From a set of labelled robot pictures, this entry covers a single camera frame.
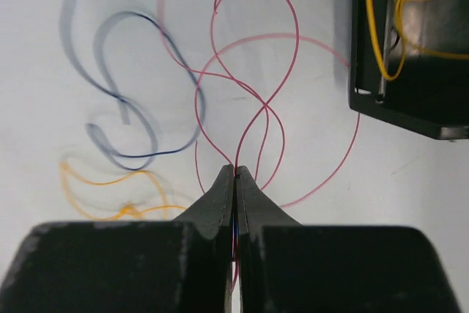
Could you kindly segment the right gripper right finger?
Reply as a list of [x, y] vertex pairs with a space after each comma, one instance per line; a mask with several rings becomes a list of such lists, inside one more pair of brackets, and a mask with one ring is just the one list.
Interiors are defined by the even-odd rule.
[[403, 226], [302, 225], [236, 171], [243, 312], [459, 312], [435, 247]]

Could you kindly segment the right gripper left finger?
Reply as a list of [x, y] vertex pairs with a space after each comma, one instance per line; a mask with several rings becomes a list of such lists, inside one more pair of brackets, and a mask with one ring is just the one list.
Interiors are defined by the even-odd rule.
[[171, 221], [33, 227], [1, 283], [3, 312], [230, 312], [234, 168]]

